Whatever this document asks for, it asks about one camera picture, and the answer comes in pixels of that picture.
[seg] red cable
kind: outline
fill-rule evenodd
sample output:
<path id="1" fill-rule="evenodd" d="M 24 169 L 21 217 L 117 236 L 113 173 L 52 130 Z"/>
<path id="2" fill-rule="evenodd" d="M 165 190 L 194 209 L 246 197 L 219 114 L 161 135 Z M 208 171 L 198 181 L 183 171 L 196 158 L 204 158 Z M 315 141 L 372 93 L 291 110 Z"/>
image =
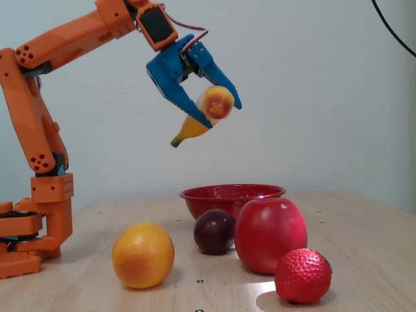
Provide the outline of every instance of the red cable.
<path id="1" fill-rule="evenodd" d="M 166 8 L 166 5 L 165 5 L 164 3 L 162 3 L 161 5 L 162 5 L 163 9 L 165 9 L 165 8 Z M 192 25 L 189 25 L 189 24 L 181 23 L 180 21 L 177 21 L 176 19 L 171 18 L 169 15 L 168 15 L 168 17 L 169 17 L 169 18 L 170 18 L 170 20 L 171 20 L 172 22 L 174 22 L 176 25 L 179 25 L 179 26 L 182 26 L 182 27 L 184 27 L 184 28 L 188 28 L 188 29 L 194 29 L 194 30 L 196 30 L 196 31 L 202 31 L 202 33 L 201 33 L 201 34 L 197 35 L 197 37 L 195 37 L 194 39 L 192 39 L 190 42 L 188 42 L 188 43 L 186 44 L 186 46 L 185 46 L 185 47 L 183 47 L 183 49 L 181 50 L 181 53 L 182 53 L 182 54 L 185 54 L 185 53 L 187 52 L 187 50 L 189 49 L 189 47 L 190 47 L 192 44 L 195 44 L 198 40 L 201 40 L 201 38 L 203 38 L 203 37 L 204 37 L 204 36 L 208 33 L 208 29 L 206 29 L 206 28 L 204 28 L 204 27 L 200 27 L 200 26 L 192 26 Z"/>

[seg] red bowl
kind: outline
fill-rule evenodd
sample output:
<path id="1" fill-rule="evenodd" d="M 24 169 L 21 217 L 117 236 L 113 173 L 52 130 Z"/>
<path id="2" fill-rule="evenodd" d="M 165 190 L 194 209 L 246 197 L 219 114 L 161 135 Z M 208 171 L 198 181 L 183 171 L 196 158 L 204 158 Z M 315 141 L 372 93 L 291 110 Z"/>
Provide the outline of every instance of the red bowl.
<path id="1" fill-rule="evenodd" d="M 212 209 L 227 211 L 238 218 L 242 206 L 256 198 L 279 198 L 286 193 L 283 187 L 264 184 L 211 185 L 184 190 L 180 196 L 185 199 L 188 210 L 196 219 Z"/>

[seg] orange robotic arm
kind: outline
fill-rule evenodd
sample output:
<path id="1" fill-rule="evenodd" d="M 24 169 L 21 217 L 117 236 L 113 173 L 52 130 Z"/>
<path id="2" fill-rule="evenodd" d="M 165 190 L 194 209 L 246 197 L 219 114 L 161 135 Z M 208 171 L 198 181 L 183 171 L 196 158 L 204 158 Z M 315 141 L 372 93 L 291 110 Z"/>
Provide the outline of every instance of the orange robotic arm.
<path id="1" fill-rule="evenodd" d="M 147 0 L 97 0 L 96 6 L 95 11 L 16 50 L 0 50 L 0 85 L 27 162 L 35 172 L 31 198 L 14 206 L 0 203 L 0 279 L 39 272 L 41 260 L 58 257 L 60 245 L 72 234 L 73 176 L 66 173 L 68 154 L 36 78 L 138 27 L 154 51 L 178 38 L 160 4 Z M 152 24 L 153 17 L 158 20 Z M 37 238 L 43 216 L 47 234 Z"/>

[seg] orange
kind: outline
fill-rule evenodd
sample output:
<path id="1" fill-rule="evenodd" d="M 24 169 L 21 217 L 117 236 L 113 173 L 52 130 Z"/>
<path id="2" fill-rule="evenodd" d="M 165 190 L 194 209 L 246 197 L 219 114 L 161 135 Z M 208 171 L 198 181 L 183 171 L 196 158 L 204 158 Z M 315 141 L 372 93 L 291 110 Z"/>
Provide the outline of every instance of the orange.
<path id="1" fill-rule="evenodd" d="M 112 248 L 112 265 L 118 279 L 134 289 L 160 284 L 172 270 L 174 259 L 169 234 L 153 223 L 127 227 Z"/>

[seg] white wall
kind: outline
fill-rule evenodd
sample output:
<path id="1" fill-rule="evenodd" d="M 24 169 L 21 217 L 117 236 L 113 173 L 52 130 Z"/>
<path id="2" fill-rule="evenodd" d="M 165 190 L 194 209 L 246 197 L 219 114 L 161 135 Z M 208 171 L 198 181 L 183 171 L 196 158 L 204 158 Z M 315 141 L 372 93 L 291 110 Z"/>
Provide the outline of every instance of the white wall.
<path id="1" fill-rule="evenodd" d="M 416 49 L 412 0 L 379 3 Z M 43 95 L 75 174 L 75 209 L 107 198 L 177 196 L 199 185 L 249 182 L 289 191 L 353 190 L 402 209 L 416 206 L 415 59 L 369 0 L 166 5 L 178 20 L 210 28 L 203 42 L 244 108 L 172 148 L 185 115 L 147 76 L 154 53 L 137 32 L 46 75 Z M 94 8 L 93 0 L 6 1 L 0 47 L 16 48 Z M 207 85 L 195 76 L 185 83 L 195 99 Z M 33 173 L 3 97 L 0 125 L 0 199 L 16 201 L 29 195 Z"/>

